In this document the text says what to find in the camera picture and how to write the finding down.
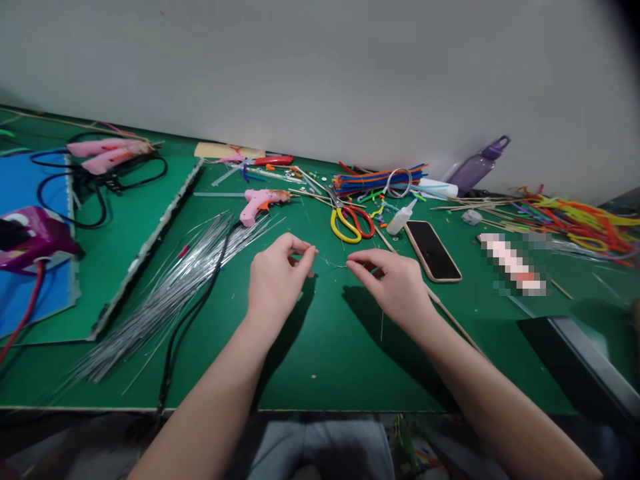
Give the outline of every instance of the plastic bottle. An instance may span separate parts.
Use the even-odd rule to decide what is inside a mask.
[[[402,207],[398,213],[391,219],[391,222],[387,225],[387,233],[390,235],[397,235],[402,227],[405,226],[405,223],[411,218],[411,214],[413,213],[413,206],[418,201],[418,199],[413,199],[413,201],[409,204],[408,207]]]
[[[490,144],[479,155],[469,157],[451,176],[447,183],[458,186],[458,197],[463,197],[474,188],[494,167],[511,139],[503,135]]]

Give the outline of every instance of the person's left hand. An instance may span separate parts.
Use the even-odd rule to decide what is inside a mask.
[[[313,276],[311,267],[317,253],[311,244],[285,233],[251,263],[247,319],[274,333],[274,340],[293,310],[305,278]]]

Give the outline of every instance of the forearm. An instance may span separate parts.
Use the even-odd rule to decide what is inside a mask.
[[[270,335],[247,319],[162,428],[130,479],[219,479],[235,450]]]
[[[602,478],[576,444],[440,316],[425,325],[414,340],[510,476]]]

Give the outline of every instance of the red cable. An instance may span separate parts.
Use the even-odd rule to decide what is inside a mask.
[[[13,342],[15,342],[15,339],[20,334],[20,330],[22,330],[22,328],[29,321],[31,314],[33,313],[33,309],[35,308],[35,303],[38,300],[38,296],[40,295],[40,288],[42,288],[42,280],[44,280],[45,278],[45,261],[40,260],[37,263],[37,266],[38,266],[38,274],[35,280],[35,286],[33,287],[33,291],[31,292],[31,300],[29,300],[29,306],[27,307],[27,311],[22,317],[22,320],[20,320],[20,323],[13,331],[13,334],[11,334],[11,338],[6,343],[4,348],[2,348],[2,352],[0,353],[0,366],[2,366],[2,363],[5,361],[5,358],[9,353],[9,349],[13,345]]]

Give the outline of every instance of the scissors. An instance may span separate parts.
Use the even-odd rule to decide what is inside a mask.
[[[340,200],[337,197],[337,195],[332,189],[328,188],[326,190],[329,193],[329,196],[331,197],[333,204],[335,205],[335,208],[331,212],[331,230],[333,230],[333,232],[335,233],[335,236],[347,243],[358,243],[363,238],[366,238],[366,239],[371,238],[375,233],[375,229],[373,226],[373,220],[369,218],[369,216],[367,215],[367,212],[365,212],[362,209],[359,209],[358,207],[346,207],[344,202],[342,202],[342,200]],[[346,228],[348,228],[355,234],[355,238],[350,238],[340,233],[340,230],[338,230],[338,226],[336,225],[336,222],[335,222],[336,214],[338,215],[338,217],[340,217],[340,222],[342,222],[342,224],[344,224]],[[345,214],[351,217],[351,220],[355,224],[355,226],[345,218]],[[360,222],[358,222],[357,215],[360,215],[362,218],[367,220],[367,223],[369,224],[369,233],[364,233],[362,231],[362,228],[360,228]]]

